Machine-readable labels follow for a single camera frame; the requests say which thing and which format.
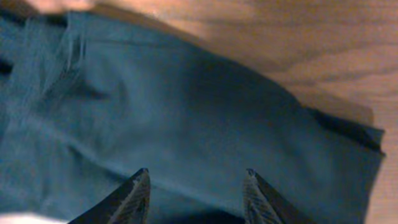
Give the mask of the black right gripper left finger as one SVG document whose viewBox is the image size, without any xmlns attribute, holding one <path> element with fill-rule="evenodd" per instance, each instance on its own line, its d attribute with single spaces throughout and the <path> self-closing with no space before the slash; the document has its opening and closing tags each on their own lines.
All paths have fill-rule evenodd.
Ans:
<svg viewBox="0 0 398 224">
<path fill-rule="evenodd" d="M 146 224 L 149 203 L 149 171 L 142 168 L 100 203 L 68 224 Z"/>
</svg>

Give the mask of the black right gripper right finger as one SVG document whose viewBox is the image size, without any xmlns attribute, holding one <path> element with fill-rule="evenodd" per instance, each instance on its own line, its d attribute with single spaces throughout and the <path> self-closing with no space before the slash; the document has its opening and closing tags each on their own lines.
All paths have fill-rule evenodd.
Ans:
<svg viewBox="0 0 398 224">
<path fill-rule="evenodd" d="M 245 224 L 314 224 L 266 182 L 247 169 L 243 183 Z"/>
</svg>

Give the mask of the black shorts with grey waistband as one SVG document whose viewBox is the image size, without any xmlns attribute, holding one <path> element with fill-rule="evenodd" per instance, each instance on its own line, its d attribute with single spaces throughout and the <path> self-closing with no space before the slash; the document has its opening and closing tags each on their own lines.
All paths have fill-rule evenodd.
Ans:
<svg viewBox="0 0 398 224">
<path fill-rule="evenodd" d="M 149 170 L 151 223 L 239 223 L 252 168 L 317 223 L 362 223 L 382 131 L 156 30 L 1 13 L 1 212 L 69 220 Z"/>
</svg>

